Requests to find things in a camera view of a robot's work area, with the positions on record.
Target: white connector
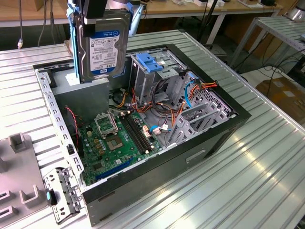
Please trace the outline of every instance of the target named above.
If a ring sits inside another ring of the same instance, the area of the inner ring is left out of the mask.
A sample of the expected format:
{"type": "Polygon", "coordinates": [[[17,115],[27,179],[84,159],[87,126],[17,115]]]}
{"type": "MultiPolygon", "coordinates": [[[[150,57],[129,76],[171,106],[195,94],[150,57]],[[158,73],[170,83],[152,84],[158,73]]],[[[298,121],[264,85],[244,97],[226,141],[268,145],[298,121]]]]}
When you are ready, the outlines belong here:
{"type": "Polygon", "coordinates": [[[23,46],[23,39],[20,38],[18,41],[17,47],[18,47],[18,49],[21,49],[22,46],[23,46]]]}

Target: motherboard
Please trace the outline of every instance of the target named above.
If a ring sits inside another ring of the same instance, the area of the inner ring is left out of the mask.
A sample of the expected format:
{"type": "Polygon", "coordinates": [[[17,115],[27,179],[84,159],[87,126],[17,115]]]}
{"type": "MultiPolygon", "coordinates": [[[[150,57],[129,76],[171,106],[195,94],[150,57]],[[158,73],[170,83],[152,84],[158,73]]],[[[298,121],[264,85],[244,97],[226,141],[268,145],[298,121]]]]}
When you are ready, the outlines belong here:
{"type": "Polygon", "coordinates": [[[79,129],[86,185],[91,185],[162,150],[137,112],[97,116],[79,129]]]}

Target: metal table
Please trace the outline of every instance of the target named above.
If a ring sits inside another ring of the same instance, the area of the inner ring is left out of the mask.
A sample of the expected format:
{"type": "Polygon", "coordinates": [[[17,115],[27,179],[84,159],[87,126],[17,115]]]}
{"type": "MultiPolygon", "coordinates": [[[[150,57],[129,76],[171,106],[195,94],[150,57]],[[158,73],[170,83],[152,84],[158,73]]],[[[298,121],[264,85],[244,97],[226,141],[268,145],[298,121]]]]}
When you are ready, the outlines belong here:
{"type": "MultiPolygon", "coordinates": [[[[305,22],[296,23],[284,16],[254,18],[243,39],[239,43],[236,51],[234,52],[233,58],[230,62],[230,67],[232,67],[236,62],[236,59],[238,58],[240,52],[244,48],[256,26],[261,27],[263,31],[253,43],[249,52],[251,52],[259,44],[260,40],[264,37],[266,33],[274,35],[282,42],[295,48],[297,51],[305,49],[305,43],[300,39],[301,35],[305,34],[305,22]]],[[[287,51],[287,49],[283,51],[283,58],[287,51]]]]}
{"type": "MultiPolygon", "coordinates": [[[[221,150],[95,228],[293,228],[305,214],[305,130],[187,33],[130,38],[128,48],[176,44],[252,117],[221,150]]],[[[71,58],[66,46],[0,52],[0,139],[31,135],[42,175],[65,166],[32,65],[71,58]]],[[[85,210],[56,226],[51,208],[19,228],[89,228],[85,210]]]]}

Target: hard drive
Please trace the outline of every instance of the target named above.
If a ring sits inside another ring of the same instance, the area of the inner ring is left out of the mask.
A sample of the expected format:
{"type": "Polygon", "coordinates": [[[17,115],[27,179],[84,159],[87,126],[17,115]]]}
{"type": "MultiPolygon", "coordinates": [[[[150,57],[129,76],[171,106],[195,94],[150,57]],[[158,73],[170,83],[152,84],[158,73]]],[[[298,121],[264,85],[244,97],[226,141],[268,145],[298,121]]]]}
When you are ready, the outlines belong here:
{"type": "Polygon", "coordinates": [[[96,21],[95,34],[84,37],[81,17],[75,17],[82,83],[123,73],[130,21],[126,10],[106,10],[96,21]]]}

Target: green circuit board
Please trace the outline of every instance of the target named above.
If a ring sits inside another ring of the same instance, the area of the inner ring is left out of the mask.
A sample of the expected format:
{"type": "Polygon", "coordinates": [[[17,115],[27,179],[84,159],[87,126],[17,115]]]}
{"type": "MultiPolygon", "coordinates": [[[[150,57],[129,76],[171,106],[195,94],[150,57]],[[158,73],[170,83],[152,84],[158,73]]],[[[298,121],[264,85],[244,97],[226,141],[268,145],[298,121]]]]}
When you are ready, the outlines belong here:
{"type": "MultiPolygon", "coordinates": [[[[131,114],[131,118],[137,124],[142,134],[142,126],[145,125],[137,112],[131,114]]],[[[135,143],[132,141],[124,125],[118,116],[114,118],[118,132],[116,135],[107,135],[104,139],[101,137],[100,131],[95,122],[79,129],[82,136],[82,144],[84,156],[81,161],[84,165],[83,179],[86,185],[91,185],[97,181],[97,177],[107,171],[128,164],[133,165],[140,160],[162,150],[159,142],[154,136],[147,139],[152,149],[147,154],[141,154],[135,143]]],[[[103,129],[111,127],[108,124],[103,125],[103,129]]]]}

